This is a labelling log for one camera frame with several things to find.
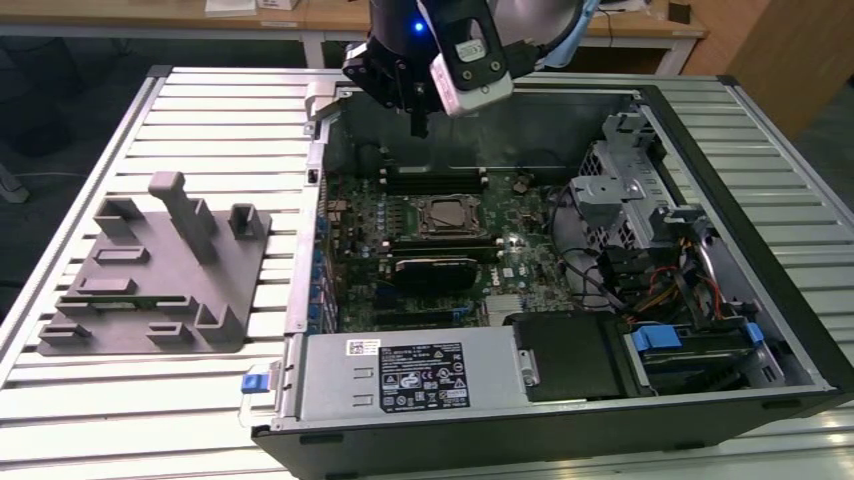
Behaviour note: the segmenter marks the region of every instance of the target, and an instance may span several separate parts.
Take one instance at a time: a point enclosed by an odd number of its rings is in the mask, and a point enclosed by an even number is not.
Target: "floor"
[[[52,155],[26,158],[0,142],[1,163],[14,174],[77,175],[24,176],[20,180],[29,189],[30,201],[9,205],[0,200],[0,320],[38,261],[150,65],[305,66],[301,46],[296,42],[133,40],[113,43],[100,39],[69,39],[66,45],[86,85],[84,93],[57,102],[73,132],[73,143]],[[337,44],[328,44],[325,53],[328,61],[333,62],[340,58],[343,49]],[[0,58],[0,73],[10,68],[8,59]],[[0,75],[0,92],[8,90],[2,82],[6,77]],[[848,207],[854,208],[851,131],[854,88],[848,86],[802,134],[796,147]]]

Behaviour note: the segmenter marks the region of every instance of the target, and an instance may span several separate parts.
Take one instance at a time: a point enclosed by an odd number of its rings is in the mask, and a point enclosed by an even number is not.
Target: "circuit board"
[[[387,312],[453,311],[455,325],[485,326],[484,300],[495,295],[517,295],[524,312],[572,309],[569,286],[544,231],[548,195],[556,189],[548,185],[529,188],[517,185],[515,172],[488,173],[488,188],[481,194],[452,196],[476,209],[476,225],[468,225],[471,235],[500,238],[497,263],[477,266],[469,289],[445,295],[404,296],[387,309],[388,305],[377,305],[375,298],[377,292],[393,289],[387,281],[393,260],[380,253],[380,247],[389,237],[409,239],[427,235],[421,231],[421,212],[436,196],[391,196],[380,191],[375,180],[352,177],[333,180],[328,212],[341,332],[376,330],[380,327],[375,317]]]

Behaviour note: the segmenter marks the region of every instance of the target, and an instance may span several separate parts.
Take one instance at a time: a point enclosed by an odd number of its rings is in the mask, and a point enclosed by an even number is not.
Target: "metal table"
[[[336,72],[156,69],[145,79],[0,329],[2,478],[289,478],[240,425],[240,376],[281,354],[288,279],[312,146],[311,82]],[[738,86],[711,77],[539,74],[537,84],[656,84],[842,349],[854,358],[854,216]],[[37,332],[97,233],[100,199],[145,192],[148,174],[186,174],[211,209],[251,202],[273,230],[248,335],[233,354],[42,357]],[[687,180],[674,169],[684,196]],[[141,209],[161,208],[140,198]],[[272,408],[255,397],[253,412]],[[854,414],[786,420],[680,452],[409,474],[400,478],[850,478]]]

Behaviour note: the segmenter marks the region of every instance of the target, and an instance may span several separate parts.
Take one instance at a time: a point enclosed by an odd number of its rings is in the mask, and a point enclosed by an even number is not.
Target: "warning label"
[[[379,374],[385,413],[469,406],[461,343],[381,347]]]

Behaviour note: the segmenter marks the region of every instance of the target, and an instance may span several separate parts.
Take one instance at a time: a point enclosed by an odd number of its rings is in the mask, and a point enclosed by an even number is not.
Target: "metal bracket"
[[[335,82],[311,82],[305,88],[305,116],[313,122],[337,110]]]

